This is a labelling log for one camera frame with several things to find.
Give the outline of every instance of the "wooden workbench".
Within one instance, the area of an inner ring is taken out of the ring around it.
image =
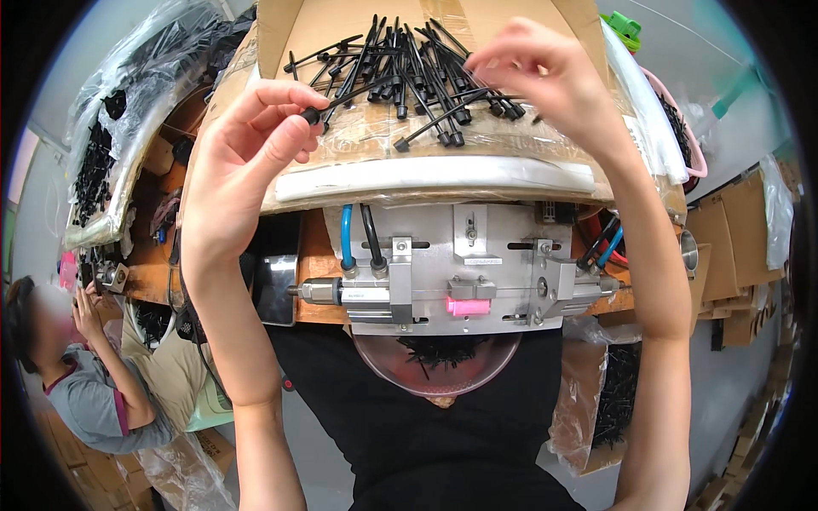
[[[206,108],[201,99],[202,96],[203,94],[199,93],[198,96],[194,95],[185,100],[169,116],[160,135],[168,141],[175,140],[175,137],[179,137],[181,132],[195,136]],[[126,296],[154,303],[168,303],[168,296],[170,296],[175,307],[182,305],[178,267],[169,264],[175,228],[171,229],[167,235],[167,242],[162,245],[155,244],[148,231],[151,217],[162,197],[182,186],[186,174],[187,168],[174,162],[170,172],[164,176],[157,177],[145,172],[137,182],[133,194],[137,217],[131,228],[134,248],[126,261],[130,269],[128,282],[124,288]],[[572,255],[578,257],[583,251],[582,240],[575,234]],[[312,209],[304,213],[299,253],[300,280],[341,275],[339,262],[335,258],[330,245],[330,237],[326,232],[322,210]],[[626,287],[609,298],[598,300],[586,314],[603,314],[633,308],[630,273],[613,265],[609,265],[608,271],[624,282]],[[312,323],[344,323],[348,321],[348,317],[342,307],[310,305],[299,300],[296,304],[296,320]]]

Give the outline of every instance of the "clear plastic bowl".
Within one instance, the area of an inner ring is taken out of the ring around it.
[[[474,358],[446,369],[423,368],[417,361],[407,363],[409,348],[396,337],[356,335],[355,348],[361,358],[381,378],[407,392],[423,397],[452,397],[474,390],[494,378],[517,351],[522,334],[492,335],[474,349]]]

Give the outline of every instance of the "woman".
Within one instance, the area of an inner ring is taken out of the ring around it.
[[[612,509],[683,509],[690,482],[690,291],[679,245],[653,179],[576,40],[518,18],[472,54],[466,67],[492,88],[527,97],[544,119],[592,155],[609,179],[627,236],[636,316],[644,331],[636,404]],[[324,96],[301,83],[259,81],[203,135],[196,172],[187,188],[182,267],[234,405],[242,509],[306,506],[284,437],[276,353],[244,287],[238,258],[258,224],[270,181],[292,159],[307,162],[317,148],[321,125],[310,127],[295,114],[327,104]],[[559,371],[559,364],[555,367],[552,370]],[[320,378],[324,369],[318,366],[315,377]],[[523,374],[510,370],[506,367],[484,387],[491,388],[510,374],[520,380],[518,392],[526,392]],[[343,383],[339,380],[336,387]],[[369,406],[379,407],[380,417],[367,417],[383,421],[403,401],[380,399],[383,394],[375,394],[376,385],[370,381],[367,387],[349,392],[357,392],[357,406],[370,400]],[[474,414],[474,420],[483,421],[486,433],[475,435],[471,424],[448,415],[458,401],[450,410],[429,412],[429,420],[444,425],[447,444],[459,449],[453,449],[447,459],[426,460],[416,451],[442,443],[421,434],[427,431],[420,428],[424,424],[409,423],[387,432],[393,445],[380,447],[395,454],[389,472],[379,476],[375,470],[365,482],[356,479],[354,509],[579,507],[536,466],[536,456],[525,451],[529,445],[509,435],[489,434],[506,431],[504,417]],[[541,412],[550,416],[553,405],[554,400],[544,401]],[[356,476],[366,472],[361,465],[378,453],[361,449],[361,443],[349,443],[347,438],[339,442],[338,436],[345,424],[355,424],[359,408],[350,406],[346,416],[330,416],[311,407],[344,455],[353,460]],[[355,441],[367,439],[359,435]]]
[[[40,375],[68,429],[111,454],[163,446],[184,432],[207,376],[196,346],[172,332],[151,354],[126,317],[120,356],[103,333],[93,284],[77,288],[70,315],[59,294],[27,276],[9,287],[6,305],[17,358]],[[82,342],[72,342],[71,316]]]

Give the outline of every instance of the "metal machine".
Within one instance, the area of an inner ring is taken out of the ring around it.
[[[342,232],[353,265],[344,277],[307,279],[290,288],[308,303],[344,306],[355,334],[463,335],[554,329],[563,316],[609,296],[618,280],[570,258],[571,226],[534,221],[534,207],[506,204],[371,208],[386,261],[371,264],[364,215]]]

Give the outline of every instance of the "plastic wrap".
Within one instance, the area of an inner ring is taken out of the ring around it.
[[[642,342],[639,325],[616,325],[602,328],[594,316],[567,316],[563,319],[563,336],[594,344],[633,344]]]
[[[76,202],[74,181],[85,158],[90,127],[99,120],[111,134],[111,199],[85,227],[73,225],[76,205],[69,213],[65,246],[91,247],[119,240],[140,162],[157,130],[173,107],[193,92],[208,60],[209,32],[222,11],[209,0],[163,2],[131,33],[119,41],[99,69],[80,89],[69,108],[65,143],[71,145],[67,172],[71,203]],[[111,119],[102,100],[124,90],[127,106]]]
[[[793,228],[793,195],[784,184],[775,156],[765,155],[758,164],[764,175],[767,269],[777,270],[784,267],[789,258],[789,233]]]
[[[641,132],[641,137],[645,141],[643,158],[650,174],[667,176],[673,185],[687,182],[687,167],[654,89],[607,23],[602,24],[602,34],[605,36],[605,50],[611,69],[636,112],[637,122],[633,123],[633,126],[629,124],[628,127],[632,131]]]
[[[603,344],[565,338],[560,396],[548,429],[548,450],[574,476],[588,465],[596,411],[605,385],[607,350]]]
[[[134,453],[148,482],[178,511],[235,511],[218,466],[193,435]]]

